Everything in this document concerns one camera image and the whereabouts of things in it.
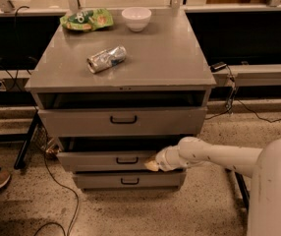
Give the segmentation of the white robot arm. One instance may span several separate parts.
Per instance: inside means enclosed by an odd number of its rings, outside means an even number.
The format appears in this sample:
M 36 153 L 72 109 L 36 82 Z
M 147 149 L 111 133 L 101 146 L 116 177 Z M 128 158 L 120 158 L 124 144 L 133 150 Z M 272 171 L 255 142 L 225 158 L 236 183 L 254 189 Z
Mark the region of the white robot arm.
M 266 147 L 209 144 L 184 137 L 144 163 L 151 171 L 187 169 L 210 162 L 251 179 L 247 236 L 281 236 L 281 139 Z

